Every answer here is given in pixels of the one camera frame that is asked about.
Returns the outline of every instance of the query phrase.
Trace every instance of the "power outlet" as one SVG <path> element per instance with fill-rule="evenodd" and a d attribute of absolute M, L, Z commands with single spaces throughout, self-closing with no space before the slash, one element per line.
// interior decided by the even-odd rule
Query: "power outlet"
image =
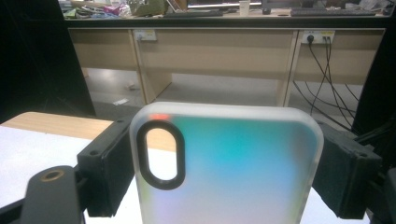
<path fill-rule="evenodd" d="M 134 38 L 137 40 L 155 41 L 157 36 L 155 30 L 134 30 Z"/>
<path fill-rule="evenodd" d="M 314 37 L 314 41 L 312 42 L 312 44 L 326 44 L 324 37 L 329 37 L 330 42 L 332 43 L 332 41 L 334 39 L 334 34 L 335 34 L 335 31 L 330 31 L 330 30 L 327 30 L 327 31 L 304 31 L 302 43 L 309 44 L 308 37 L 310 35 L 312 35 Z"/>

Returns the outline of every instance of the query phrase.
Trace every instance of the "keyboard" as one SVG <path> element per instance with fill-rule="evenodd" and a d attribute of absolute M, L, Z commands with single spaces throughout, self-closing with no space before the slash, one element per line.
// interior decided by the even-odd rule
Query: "keyboard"
<path fill-rule="evenodd" d="M 290 12 L 292 17 L 328 17 L 328 16 L 375 16 L 375 13 L 367 10 L 356 9 L 335 9 L 326 10 L 324 8 L 304 8 L 292 9 Z"/>
<path fill-rule="evenodd" d="M 221 17 L 222 11 L 179 12 L 163 15 L 164 18 Z"/>

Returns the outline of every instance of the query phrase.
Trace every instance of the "desk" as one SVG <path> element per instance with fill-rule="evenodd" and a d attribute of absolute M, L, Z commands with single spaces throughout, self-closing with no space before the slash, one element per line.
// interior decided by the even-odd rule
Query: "desk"
<path fill-rule="evenodd" d="M 385 28 L 358 27 L 356 18 L 338 21 L 276 14 L 285 12 L 264 17 L 253 11 L 248 18 L 227 14 L 189 20 L 70 21 L 68 27 L 82 67 L 136 71 L 146 104 L 177 73 L 273 79 L 277 82 L 276 105 L 287 106 L 293 80 L 321 80 L 308 46 L 302 43 L 306 30 L 335 31 L 333 83 L 364 84 Z M 136 30 L 146 29 L 155 31 L 156 41 L 136 38 Z M 324 45 L 313 46 L 322 64 L 325 50 Z"/>
<path fill-rule="evenodd" d="M 37 113 L 26 113 L 22 114 L 20 116 L 17 116 L 15 119 L 11 119 L 7 121 L 6 123 L 0 125 L 0 133 L 6 133 L 7 131 L 9 132 L 14 132 L 17 133 L 18 135 L 10 135 L 8 139 L 8 142 L 12 142 L 13 148 L 16 150 L 21 150 L 19 152 L 15 153 L 28 153 L 29 158 L 18 158 L 16 162 L 13 163 L 6 163 L 8 161 L 2 161 L 2 165 L 7 165 L 11 164 L 12 167 L 10 167 L 9 170 L 6 170 L 8 167 L 2 167 L 0 170 L 0 189 L 2 189 L 2 194 L 0 194 L 0 203 L 4 203 L 4 198 L 7 195 L 4 195 L 3 192 L 6 192 L 5 189 L 9 189 L 10 186 L 12 186 L 11 189 L 11 194 L 14 194 L 15 191 L 21 191 L 23 192 L 25 186 L 24 184 L 27 184 L 28 179 L 30 178 L 29 176 L 25 176 L 25 179 L 19 179 L 19 183 L 16 185 L 12 185 L 8 181 L 5 180 L 4 172 L 11 172 L 13 174 L 12 179 L 16 179 L 17 177 L 20 177 L 20 175 L 23 175 L 28 172 L 33 172 L 33 175 L 35 173 L 38 173 L 39 171 L 49 168 L 51 166 L 55 165 L 61 165 L 61 164 L 67 164 L 67 165 L 75 165 L 76 162 L 73 161 L 73 158 L 76 157 L 77 153 L 80 152 L 84 146 L 88 145 L 91 140 L 88 139 L 81 139 L 81 138 L 76 138 L 76 137 L 64 137 L 62 135 L 52 135 L 51 132 L 57 132 L 57 128 L 50 129 L 48 128 L 49 126 L 52 127 L 63 127 L 65 130 L 72 130 L 69 134 L 73 135 L 75 130 L 75 122 L 79 123 L 82 120 L 85 119 L 80 119 L 80 118 L 72 118 L 72 117 L 65 117 L 65 116 L 54 116 L 54 115 L 49 115 L 49 114 L 37 114 Z M 98 130 L 100 129 L 99 127 L 104 127 L 106 124 L 110 124 L 110 121 L 103 121 L 103 120 L 95 120 L 95 119 L 88 119 L 85 120 L 87 123 L 90 123 L 92 126 L 82 128 L 82 133 L 84 131 L 87 131 L 88 133 L 99 133 Z M 27 127 L 26 129 L 29 129 L 26 124 L 35 124 L 38 126 L 42 127 L 47 127 L 41 131 L 39 131 L 37 128 L 35 128 L 36 131 L 38 132 L 43 132 L 43 133 L 37 133 L 37 132 L 30 132 L 30 131 L 25 131 L 21 129 L 14 129 L 14 128 L 20 128 L 20 127 Z M 32 142 L 32 140 L 29 140 L 29 136 L 31 137 L 36 137 L 36 144 L 28 145 L 26 146 L 28 142 Z M 12 149 L 11 146 L 6 146 L 3 144 L 6 144 L 7 140 L 5 139 L 0 139 L 0 146 L 2 147 L 3 154 L 5 150 L 10 150 Z M 63 144 L 67 144 L 68 149 L 66 153 L 62 153 L 62 150 L 65 149 Z M 37 167 L 37 160 L 36 153 L 38 153 L 38 150 L 42 150 L 42 147 L 54 147 L 56 148 L 56 153 L 51 154 L 50 151 L 46 152 L 44 155 L 46 155 L 47 159 L 51 159 L 52 161 L 56 160 L 55 163 L 57 164 L 49 164 L 49 166 L 44 166 L 44 168 Z M 32 149 L 37 150 L 35 153 L 29 153 Z M 64 156 L 71 158 L 69 161 L 64 161 Z M 113 218 L 87 218 L 87 223 L 89 224 L 96 224 L 96 223 L 141 223 L 140 219 L 140 210 L 139 210 L 139 202 L 137 198 L 137 192 L 136 192 L 136 186 L 135 182 L 133 181 L 131 184 L 131 187 L 129 188 L 128 192 L 126 193 L 121 205 L 120 209 L 117 213 L 117 215 Z M 366 217 L 364 220 L 343 220 L 337 218 L 331 211 L 326 207 L 326 205 L 323 203 L 323 201 L 320 199 L 320 197 L 315 193 L 314 190 L 311 190 L 310 195 L 308 197 L 308 201 L 304 210 L 303 214 L 303 219 L 302 219 L 302 224 L 316 224 L 316 223 L 321 223 L 321 224 L 368 224 L 369 220 Z"/>

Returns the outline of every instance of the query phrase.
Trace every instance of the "white table surface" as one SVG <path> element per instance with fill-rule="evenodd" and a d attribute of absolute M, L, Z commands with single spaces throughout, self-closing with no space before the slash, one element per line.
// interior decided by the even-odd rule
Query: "white table surface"
<path fill-rule="evenodd" d="M 0 207 L 24 197 L 27 182 L 38 172 L 58 165 L 75 166 L 77 154 L 91 140 L 62 135 L 37 133 L 0 126 Z M 152 150 L 153 158 L 166 157 L 164 152 Z M 88 224 L 141 224 L 136 183 L 133 180 L 115 217 L 88 217 Z M 370 220 L 343 220 L 335 214 L 311 189 L 304 210 L 302 224 L 368 224 Z"/>

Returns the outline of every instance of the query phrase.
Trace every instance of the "phone case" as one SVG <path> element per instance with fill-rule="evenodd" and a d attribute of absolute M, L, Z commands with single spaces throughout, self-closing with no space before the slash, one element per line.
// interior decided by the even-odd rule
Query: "phone case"
<path fill-rule="evenodd" d="M 155 128 L 177 142 L 169 180 L 149 168 Z M 299 223 L 323 146 L 316 122 L 286 107 L 154 103 L 130 135 L 144 224 Z"/>

